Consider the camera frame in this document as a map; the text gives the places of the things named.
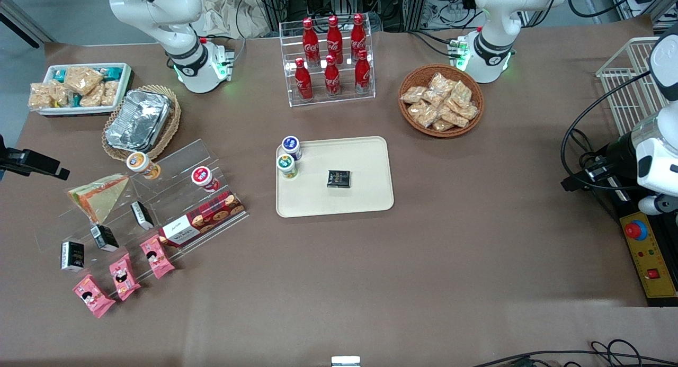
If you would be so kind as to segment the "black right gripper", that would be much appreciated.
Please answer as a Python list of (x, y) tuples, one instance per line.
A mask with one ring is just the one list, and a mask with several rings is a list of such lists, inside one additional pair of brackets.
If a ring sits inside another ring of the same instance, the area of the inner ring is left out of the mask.
[[(1, 172), (2, 178), (5, 171), (10, 171), (17, 175), (28, 176), (31, 173), (39, 173), (66, 181), (70, 175), (70, 170), (61, 166), (61, 162), (36, 151), (17, 150), (8, 148), (3, 140), (1, 142)], [(25, 168), (20, 161), (25, 156)]]

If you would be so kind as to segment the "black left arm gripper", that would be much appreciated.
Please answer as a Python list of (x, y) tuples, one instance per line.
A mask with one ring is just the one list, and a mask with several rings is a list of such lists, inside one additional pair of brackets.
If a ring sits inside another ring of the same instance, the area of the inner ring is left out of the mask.
[(567, 164), (566, 147), (571, 135), (565, 135), (561, 142), (561, 163), (567, 178), (561, 181), (561, 187), (567, 192), (578, 190), (599, 190), (606, 192), (642, 191), (637, 183), (636, 150), (632, 145), (630, 133), (601, 147), (597, 151), (586, 151), (584, 156), (593, 160), (589, 167), (572, 172)]

